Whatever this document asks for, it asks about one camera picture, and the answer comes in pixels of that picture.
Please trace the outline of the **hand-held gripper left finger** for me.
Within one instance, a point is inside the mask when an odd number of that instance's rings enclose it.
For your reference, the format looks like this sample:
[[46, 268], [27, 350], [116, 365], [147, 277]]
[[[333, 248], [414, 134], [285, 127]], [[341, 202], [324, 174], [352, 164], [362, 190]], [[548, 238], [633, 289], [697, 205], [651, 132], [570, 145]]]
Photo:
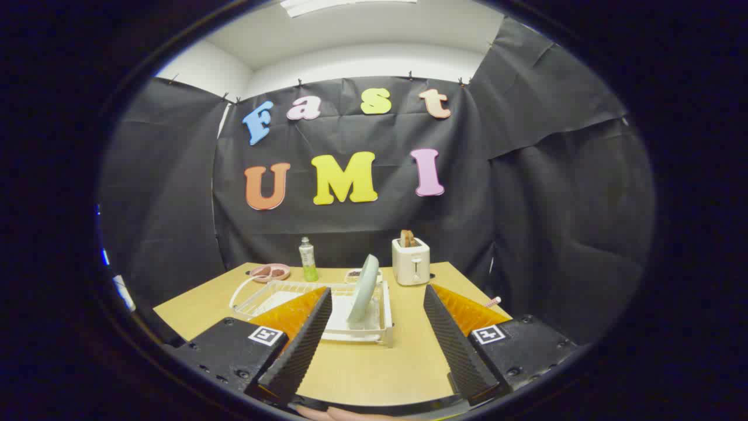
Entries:
[[167, 353], [229, 395], [283, 406], [296, 396], [332, 310], [323, 286], [248, 322], [223, 318]]

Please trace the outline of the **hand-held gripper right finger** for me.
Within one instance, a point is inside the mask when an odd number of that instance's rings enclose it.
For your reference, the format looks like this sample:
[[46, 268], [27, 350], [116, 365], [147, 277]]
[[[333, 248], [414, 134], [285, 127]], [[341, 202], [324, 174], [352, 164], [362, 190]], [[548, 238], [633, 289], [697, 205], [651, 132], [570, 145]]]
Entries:
[[508, 318], [443, 286], [427, 286], [423, 309], [452, 383], [471, 405], [531, 384], [579, 348], [534, 315]]

